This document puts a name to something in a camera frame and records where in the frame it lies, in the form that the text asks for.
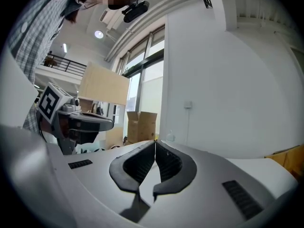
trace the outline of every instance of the black ridged strip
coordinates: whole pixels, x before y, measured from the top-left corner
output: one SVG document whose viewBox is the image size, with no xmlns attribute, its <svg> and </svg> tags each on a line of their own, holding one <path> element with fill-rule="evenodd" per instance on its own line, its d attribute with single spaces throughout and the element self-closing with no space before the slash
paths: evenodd
<svg viewBox="0 0 304 228">
<path fill-rule="evenodd" d="M 74 163 L 69 163 L 69 167 L 71 169 L 75 169 L 75 168 L 79 168 L 79 167 L 83 167 L 83 166 L 86 166 L 86 165 L 90 165 L 90 164 L 93 164 L 93 162 L 91 162 L 90 160 L 85 160 L 85 161 L 78 161 L 78 162 L 74 162 Z"/>
<path fill-rule="evenodd" d="M 246 219 L 254 217 L 263 210 L 237 181 L 227 181 L 222 185 Z"/>
</svg>

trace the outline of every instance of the hair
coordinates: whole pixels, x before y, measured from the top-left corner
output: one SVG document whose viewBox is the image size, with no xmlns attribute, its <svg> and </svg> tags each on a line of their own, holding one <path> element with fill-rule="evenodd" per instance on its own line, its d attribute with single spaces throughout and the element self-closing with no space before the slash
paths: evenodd
<svg viewBox="0 0 304 228">
<path fill-rule="evenodd" d="M 90 1 L 90 0 L 78 0 L 78 2 L 82 2 L 83 4 L 87 3 L 84 8 L 85 10 L 89 9 L 99 3 L 97 1 Z M 79 12 L 79 9 L 70 13 L 69 15 L 66 16 L 66 20 L 70 21 L 72 24 L 76 23 L 76 18 L 77 18 L 78 12 Z"/>
</svg>

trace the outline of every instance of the gray surface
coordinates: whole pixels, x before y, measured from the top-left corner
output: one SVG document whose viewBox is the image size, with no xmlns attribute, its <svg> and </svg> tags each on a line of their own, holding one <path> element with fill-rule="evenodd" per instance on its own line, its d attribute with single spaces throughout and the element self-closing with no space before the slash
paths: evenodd
<svg viewBox="0 0 304 228">
<path fill-rule="evenodd" d="M 223 182 L 231 180 L 237 180 L 262 207 L 267 207 L 274 201 L 262 184 L 226 159 L 183 145 L 171 142 L 167 144 L 193 158 L 197 165 L 197 175 L 180 193 L 158 196 L 153 203 L 152 188 L 159 183 L 159 169 L 152 168 L 140 187 L 141 198 L 151 206 L 140 220 L 140 225 L 149 228 L 239 225 L 245 219 L 222 187 Z M 120 213 L 131 207 L 134 195 L 118 189 L 109 175 L 108 167 L 117 155 L 125 154 L 139 145 L 134 144 L 99 153 L 66 156 L 66 160 L 75 162 L 90 159 L 92 165 L 74 169 L 74 173 L 92 195 L 113 211 Z"/>
</svg>

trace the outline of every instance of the wall outlet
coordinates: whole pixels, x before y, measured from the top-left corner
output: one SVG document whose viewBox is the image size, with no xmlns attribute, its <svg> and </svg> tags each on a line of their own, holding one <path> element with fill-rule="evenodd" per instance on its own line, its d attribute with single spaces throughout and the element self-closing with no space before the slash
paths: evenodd
<svg viewBox="0 0 304 228">
<path fill-rule="evenodd" d="M 184 102 L 184 108 L 185 109 L 191 109 L 192 108 L 192 101 L 185 101 Z"/>
</svg>

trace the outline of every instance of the cardboard box flap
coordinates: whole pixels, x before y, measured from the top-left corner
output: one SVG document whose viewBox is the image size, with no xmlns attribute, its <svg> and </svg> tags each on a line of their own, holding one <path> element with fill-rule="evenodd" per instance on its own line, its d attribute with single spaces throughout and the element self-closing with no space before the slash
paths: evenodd
<svg viewBox="0 0 304 228">
<path fill-rule="evenodd" d="M 132 121 L 138 121 L 138 112 L 127 112 L 128 119 Z"/>
<path fill-rule="evenodd" d="M 140 112 L 139 122 L 150 122 L 155 123 L 157 118 L 157 113 L 151 112 Z"/>
</svg>

